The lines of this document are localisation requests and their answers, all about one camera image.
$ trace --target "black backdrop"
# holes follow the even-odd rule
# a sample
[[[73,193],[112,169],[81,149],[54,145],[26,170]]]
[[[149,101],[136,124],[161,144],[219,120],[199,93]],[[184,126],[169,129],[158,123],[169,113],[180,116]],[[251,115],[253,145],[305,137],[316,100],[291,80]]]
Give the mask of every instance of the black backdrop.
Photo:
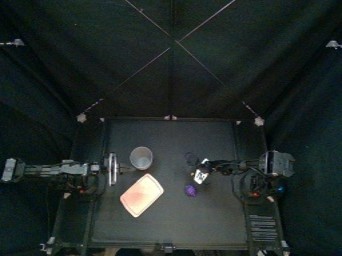
[[[337,254],[342,50],[324,45],[340,18],[336,0],[2,1],[0,42],[25,47],[0,48],[0,164],[66,158],[76,115],[100,99],[88,116],[255,118],[243,101],[269,148],[297,159],[288,243],[299,255]],[[32,213],[44,191],[1,187],[1,252],[45,242],[45,209]],[[12,216],[16,197],[30,204]]]

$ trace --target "purple object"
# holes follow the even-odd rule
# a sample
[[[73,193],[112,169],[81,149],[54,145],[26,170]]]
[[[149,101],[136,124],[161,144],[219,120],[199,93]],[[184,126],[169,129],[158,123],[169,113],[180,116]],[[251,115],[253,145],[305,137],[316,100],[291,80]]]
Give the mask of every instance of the purple object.
[[[192,197],[196,196],[197,190],[196,190],[196,187],[195,187],[193,185],[187,185],[187,186],[185,186],[185,194],[187,194],[188,196],[192,196]]]

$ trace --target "black curtain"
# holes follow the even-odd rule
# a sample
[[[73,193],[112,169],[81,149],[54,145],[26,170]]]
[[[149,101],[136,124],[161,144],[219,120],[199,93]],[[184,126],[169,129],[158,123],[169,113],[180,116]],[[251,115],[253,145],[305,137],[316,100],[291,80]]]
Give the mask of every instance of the black curtain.
[[[269,149],[296,158],[280,202],[295,255],[342,255],[342,51],[324,49],[268,116]]]
[[[0,21],[0,41],[20,38],[8,22]],[[68,159],[76,121],[29,46],[1,47],[0,67],[2,175],[10,157],[28,164]],[[0,255],[38,254],[38,244],[46,242],[52,231],[57,198],[46,184],[0,184]]]

